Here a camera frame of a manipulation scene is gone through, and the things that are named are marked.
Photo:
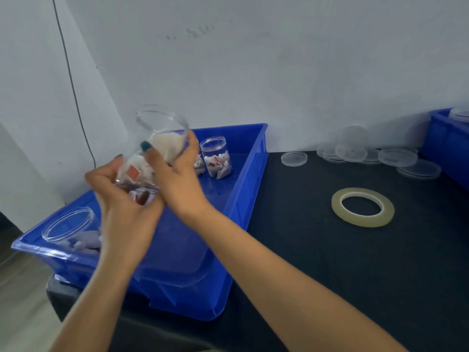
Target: green painted fingernail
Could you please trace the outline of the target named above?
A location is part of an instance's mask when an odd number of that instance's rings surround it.
[[[144,152],[147,152],[151,149],[151,144],[149,143],[149,141],[143,141],[142,143],[140,143],[140,147]]]

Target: forearm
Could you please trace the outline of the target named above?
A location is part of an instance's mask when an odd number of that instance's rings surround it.
[[[291,351],[405,351],[342,298],[213,209],[194,229]]]
[[[107,351],[132,272],[119,262],[100,261],[49,352]]]

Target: red tag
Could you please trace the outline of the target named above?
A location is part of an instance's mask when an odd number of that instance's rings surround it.
[[[135,168],[133,165],[131,165],[130,167],[128,167],[126,174],[133,181],[136,181],[138,176],[140,175],[140,171],[137,168]]]

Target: masking tape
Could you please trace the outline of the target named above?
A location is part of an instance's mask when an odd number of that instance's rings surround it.
[[[358,213],[352,213],[347,210],[342,201],[350,197],[361,197],[366,198],[376,203],[381,211],[376,215],[365,216],[359,215]],[[337,191],[332,195],[332,210],[335,214],[346,222],[361,227],[380,227],[387,225],[393,219],[394,216],[394,205],[392,202],[385,197],[373,190],[362,189],[362,188],[346,188]]]

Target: person's right arm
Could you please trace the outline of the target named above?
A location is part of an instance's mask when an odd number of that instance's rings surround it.
[[[145,157],[167,204],[204,239],[290,351],[406,351],[364,314],[213,208],[194,171],[197,143],[190,132],[190,146],[173,167],[155,149]]]

